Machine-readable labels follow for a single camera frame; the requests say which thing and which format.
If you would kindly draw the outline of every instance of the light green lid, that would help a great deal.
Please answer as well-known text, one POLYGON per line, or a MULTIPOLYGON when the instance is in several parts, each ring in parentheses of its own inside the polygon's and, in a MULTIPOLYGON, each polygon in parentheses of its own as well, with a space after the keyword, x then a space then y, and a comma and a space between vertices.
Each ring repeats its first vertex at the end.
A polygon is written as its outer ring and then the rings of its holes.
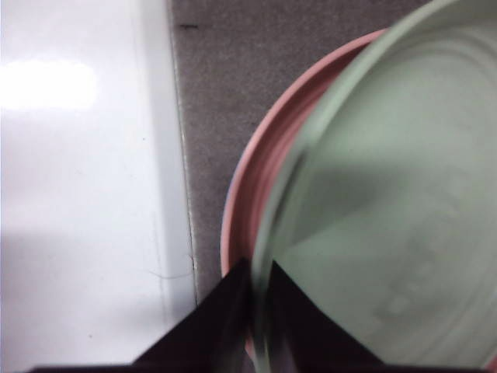
POLYGON ((259 230, 259 371, 273 260, 386 362, 485 364, 497 349, 496 132, 496 0, 431 2, 342 73, 259 230))

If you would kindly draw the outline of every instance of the white tile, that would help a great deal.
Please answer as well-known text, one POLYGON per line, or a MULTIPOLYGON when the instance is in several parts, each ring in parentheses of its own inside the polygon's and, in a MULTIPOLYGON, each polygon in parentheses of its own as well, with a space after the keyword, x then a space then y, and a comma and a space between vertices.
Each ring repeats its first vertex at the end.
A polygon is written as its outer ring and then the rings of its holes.
POLYGON ((2 371, 129 362, 194 307, 177 117, 162 0, 2 2, 2 371))

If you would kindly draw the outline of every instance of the pink bowl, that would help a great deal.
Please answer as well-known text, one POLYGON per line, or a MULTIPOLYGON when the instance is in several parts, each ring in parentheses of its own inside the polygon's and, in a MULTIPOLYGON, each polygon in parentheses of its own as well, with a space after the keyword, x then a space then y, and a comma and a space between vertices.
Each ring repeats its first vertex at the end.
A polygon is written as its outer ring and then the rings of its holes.
POLYGON ((355 39, 309 68, 276 101, 255 130, 233 175, 221 229, 223 276, 251 259, 264 206, 298 130, 342 70, 383 30, 355 39))

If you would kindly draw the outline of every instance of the gray carpet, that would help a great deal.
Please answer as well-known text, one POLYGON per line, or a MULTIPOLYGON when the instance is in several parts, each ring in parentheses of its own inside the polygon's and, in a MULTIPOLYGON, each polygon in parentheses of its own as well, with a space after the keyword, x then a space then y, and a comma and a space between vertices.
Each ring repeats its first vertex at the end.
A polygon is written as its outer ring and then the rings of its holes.
POLYGON ((267 110, 327 53, 426 0, 170 0, 197 301, 221 276, 224 200, 267 110))

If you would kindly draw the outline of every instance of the white surface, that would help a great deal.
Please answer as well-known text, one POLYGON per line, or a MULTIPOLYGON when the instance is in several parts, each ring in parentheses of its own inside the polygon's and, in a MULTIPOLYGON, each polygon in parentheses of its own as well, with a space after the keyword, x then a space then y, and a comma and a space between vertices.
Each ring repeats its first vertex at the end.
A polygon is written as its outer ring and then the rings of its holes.
POLYGON ((195 305, 165 4, 4 0, 0 85, 2 370, 132 361, 195 305))

